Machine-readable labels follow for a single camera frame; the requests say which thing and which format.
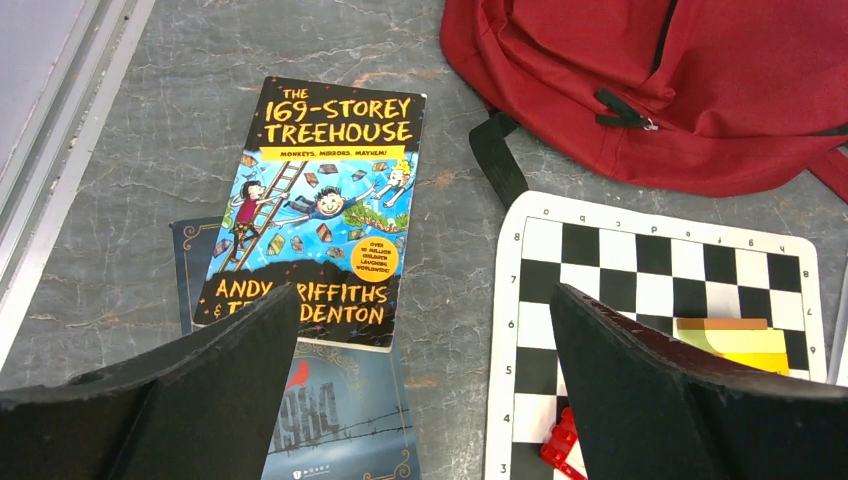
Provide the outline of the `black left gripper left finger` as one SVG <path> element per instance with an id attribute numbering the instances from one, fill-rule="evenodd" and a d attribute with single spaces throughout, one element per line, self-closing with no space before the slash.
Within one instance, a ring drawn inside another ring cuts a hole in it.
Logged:
<path id="1" fill-rule="evenodd" d="M 1 395 L 5 479 L 257 479 L 299 328 L 292 286 L 64 384 Z"/>

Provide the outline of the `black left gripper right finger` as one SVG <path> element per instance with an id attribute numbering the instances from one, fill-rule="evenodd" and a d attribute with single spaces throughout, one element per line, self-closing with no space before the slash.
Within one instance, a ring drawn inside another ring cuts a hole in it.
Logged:
<path id="1" fill-rule="evenodd" d="M 556 284 L 550 316 L 593 479 L 843 479 L 847 391 L 745 366 Z"/>

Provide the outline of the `red backpack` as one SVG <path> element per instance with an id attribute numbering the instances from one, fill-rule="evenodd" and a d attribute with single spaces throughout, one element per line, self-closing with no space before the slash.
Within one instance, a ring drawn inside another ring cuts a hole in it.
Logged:
<path id="1" fill-rule="evenodd" d="M 847 194 L 843 1 L 449 1 L 440 43 L 490 110 L 469 141 L 505 205 L 518 127 L 624 183 L 728 197 L 807 170 Z"/>

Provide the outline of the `red toy block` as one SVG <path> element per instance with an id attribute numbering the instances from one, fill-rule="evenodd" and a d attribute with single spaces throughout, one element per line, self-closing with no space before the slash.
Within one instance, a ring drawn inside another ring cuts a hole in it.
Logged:
<path id="1" fill-rule="evenodd" d="M 550 438 L 541 447 L 540 456 L 568 479 L 588 479 L 570 407 L 563 409 L 558 423 L 551 429 Z"/>

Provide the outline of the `yellow sticky notes pad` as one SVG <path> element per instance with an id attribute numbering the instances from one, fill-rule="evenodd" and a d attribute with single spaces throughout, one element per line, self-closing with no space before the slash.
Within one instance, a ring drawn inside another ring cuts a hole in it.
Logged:
<path id="1" fill-rule="evenodd" d="M 788 376 L 786 337 L 765 318 L 676 318 L 674 336 L 749 367 Z"/>

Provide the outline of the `dark blue 1984 book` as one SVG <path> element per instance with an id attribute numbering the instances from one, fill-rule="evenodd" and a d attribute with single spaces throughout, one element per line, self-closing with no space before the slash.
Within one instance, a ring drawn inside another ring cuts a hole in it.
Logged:
<path id="1" fill-rule="evenodd" d="M 277 287 L 296 293 L 299 339 L 266 479 L 417 479 L 394 345 L 405 239 L 370 229 L 268 233 L 248 259 L 217 217 L 172 224 L 179 312 L 190 333 Z"/>

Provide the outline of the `black white chessboard mat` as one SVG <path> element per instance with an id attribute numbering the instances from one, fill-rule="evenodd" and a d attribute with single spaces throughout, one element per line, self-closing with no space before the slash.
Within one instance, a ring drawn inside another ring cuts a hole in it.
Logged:
<path id="1" fill-rule="evenodd" d="M 569 402 L 550 318 L 557 283 L 672 337 L 676 318 L 765 318 L 785 334 L 788 376 L 827 378 L 810 241 L 528 191 L 496 253 L 488 479 L 560 477 L 540 456 Z"/>

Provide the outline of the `treehouse paperback book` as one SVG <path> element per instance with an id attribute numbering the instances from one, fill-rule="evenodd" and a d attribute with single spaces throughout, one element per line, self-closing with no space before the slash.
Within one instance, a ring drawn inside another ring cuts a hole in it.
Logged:
<path id="1" fill-rule="evenodd" d="M 426 101 L 423 93 L 267 77 L 194 325 L 289 284 L 302 340 L 389 351 Z"/>

